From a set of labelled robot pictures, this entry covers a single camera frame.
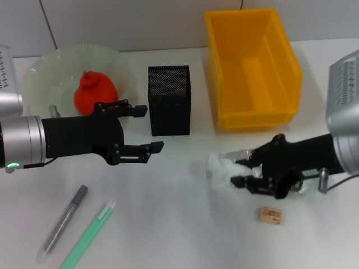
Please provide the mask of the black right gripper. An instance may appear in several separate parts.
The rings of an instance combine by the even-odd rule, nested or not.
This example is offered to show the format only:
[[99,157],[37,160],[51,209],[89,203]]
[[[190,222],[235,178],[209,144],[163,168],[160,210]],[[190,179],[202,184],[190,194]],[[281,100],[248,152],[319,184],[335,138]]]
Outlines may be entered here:
[[330,134],[298,142],[288,142],[285,135],[277,134],[270,142],[253,149],[249,157],[235,163],[249,168],[262,164],[263,178],[271,179],[272,185],[271,189],[267,181],[251,175],[236,176],[231,178],[236,188],[276,199],[286,198],[295,183],[317,177],[322,168],[328,169],[330,174],[341,172]]

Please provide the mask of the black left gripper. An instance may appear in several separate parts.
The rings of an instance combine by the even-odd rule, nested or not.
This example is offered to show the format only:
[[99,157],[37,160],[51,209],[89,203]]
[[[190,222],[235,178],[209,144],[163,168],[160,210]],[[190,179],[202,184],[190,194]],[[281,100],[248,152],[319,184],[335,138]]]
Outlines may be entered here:
[[78,117],[42,119],[46,158],[97,154],[109,165],[146,164],[153,154],[161,152],[164,142],[124,145],[121,117],[141,118],[146,105],[132,106],[127,99],[111,103],[98,102],[92,114]]

